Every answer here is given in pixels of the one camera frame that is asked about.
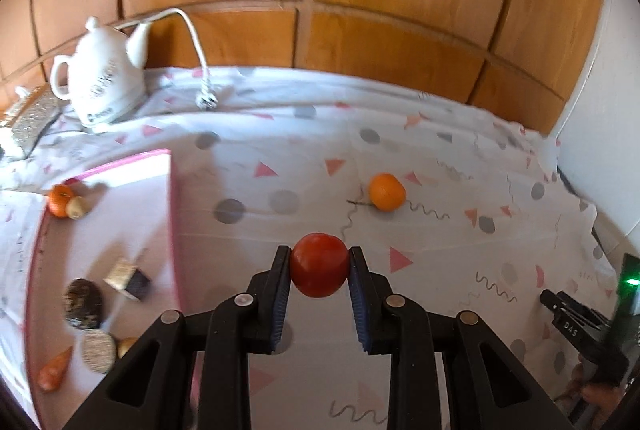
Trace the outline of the person's right hand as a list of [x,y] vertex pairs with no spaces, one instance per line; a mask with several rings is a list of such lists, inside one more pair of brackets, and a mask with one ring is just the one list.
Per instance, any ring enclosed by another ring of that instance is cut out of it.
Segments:
[[597,429],[612,415],[624,394],[625,390],[621,387],[614,388],[607,384],[587,382],[584,364],[579,362],[570,374],[570,382],[559,398],[559,403],[565,408],[570,408],[578,398],[581,398],[588,404],[596,406],[597,409],[591,418],[590,427]]

